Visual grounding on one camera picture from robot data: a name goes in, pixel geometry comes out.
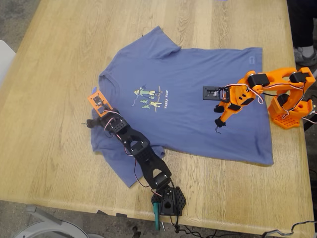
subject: cartoon figure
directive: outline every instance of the cartoon figure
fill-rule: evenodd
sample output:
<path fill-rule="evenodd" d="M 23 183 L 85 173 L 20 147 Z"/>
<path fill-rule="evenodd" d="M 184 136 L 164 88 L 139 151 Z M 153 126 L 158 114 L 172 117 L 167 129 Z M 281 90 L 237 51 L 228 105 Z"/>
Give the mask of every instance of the cartoon figure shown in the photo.
<path fill-rule="evenodd" d="M 142 86 L 140 89 L 137 89 L 134 91 L 134 94 L 137 95 L 137 96 L 142 96 L 142 97 L 145 97 L 145 98 L 149 98 L 149 99 L 154 99 L 155 96 L 156 97 L 159 97 L 161 93 L 163 93 L 162 91 L 161 92 L 156 92 L 156 91 L 145 91 L 144 89 L 145 88 L 145 85 Z"/>
<path fill-rule="evenodd" d="M 159 105 L 161 105 L 161 103 L 150 102 L 150 106 L 159 108 L 160 107 Z"/>

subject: blue t-shirt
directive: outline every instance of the blue t-shirt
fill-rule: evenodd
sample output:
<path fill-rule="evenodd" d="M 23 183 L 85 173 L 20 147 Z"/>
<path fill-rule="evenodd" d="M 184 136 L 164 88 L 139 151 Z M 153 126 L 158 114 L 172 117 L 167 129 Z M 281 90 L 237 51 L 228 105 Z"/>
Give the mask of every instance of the blue t-shirt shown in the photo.
<path fill-rule="evenodd" d="M 109 103 L 151 142 L 164 147 L 227 160 L 272 164 L 272 143 L 265 104 L 254 100 L 216 133 L 217 101 L 202 99 L 203 86 L 236 83 L 246 72 L 262 71 L 262 49 L 181 49 L 154 28 L 121 49 L 99 76 Z M 101 151 L 127 186 L 135 182 L 134 158 L 104 129 L 92 130 L 94 151 Z M 138 176 L 142 175 L 139 167 Z"/>

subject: orange robotic arm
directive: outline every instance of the orange robotic arm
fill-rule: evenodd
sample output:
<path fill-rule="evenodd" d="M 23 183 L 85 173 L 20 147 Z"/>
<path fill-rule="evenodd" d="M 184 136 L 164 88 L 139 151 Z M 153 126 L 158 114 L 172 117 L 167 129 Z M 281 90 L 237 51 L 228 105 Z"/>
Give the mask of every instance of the orange robotic arm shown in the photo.
<path fill-rule="evenodd" d="M 232 114 L 241 111 L 256 97 L 258 102 L 263 104 L 261 94 L 264 91 L 277 91 L 268 112 L 274 123 L 287 129 L 299 126 L 301 118 L 313 111 L 313 102 L 304 102 L 302 99 L 315 81 L 307 67 L 299 71 L 296 68 L 281 68 L 258 74 L 249 71 L 236 84 L 229 84 L 223 88 L 204 86 L 203 99 L 221 101 L 214 111 L 222 113 L 215 120 L 216 125 L 222 127 Z"/>

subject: shoe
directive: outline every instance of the shoe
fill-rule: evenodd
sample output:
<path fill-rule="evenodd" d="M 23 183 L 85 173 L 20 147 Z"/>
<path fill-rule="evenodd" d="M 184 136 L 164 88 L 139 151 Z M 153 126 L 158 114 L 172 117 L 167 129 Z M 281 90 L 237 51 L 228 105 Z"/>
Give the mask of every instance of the shoe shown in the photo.
<path fill-rule="evenodd" d="M 294 48 L 295 62 L 301 66 L 313 66 L 317 63 L 317 53 L 314 48 L 314 53 L 310 57 L 303 56 L 303 49 L 301 47 Z"/>

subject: wooden table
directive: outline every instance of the wooden table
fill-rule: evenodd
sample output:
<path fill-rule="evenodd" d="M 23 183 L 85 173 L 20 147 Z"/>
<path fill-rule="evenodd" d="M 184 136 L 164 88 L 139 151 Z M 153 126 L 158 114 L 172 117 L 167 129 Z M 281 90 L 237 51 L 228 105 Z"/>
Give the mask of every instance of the wooden table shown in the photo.
<path fill-rule="evenodd" d="M 127 188 L 81 123 L 99 73 L 157 25 L 184 48 L 263 47 L 264 71 L 294 66 L 286 1 L 43 0 L 0 90 L 1 200 L 154 219 L 150 191 Z M 313 219 L 303 129 L 270 126 L 273 166 L 167 150 L 181 224 L 261 234 Z"/>

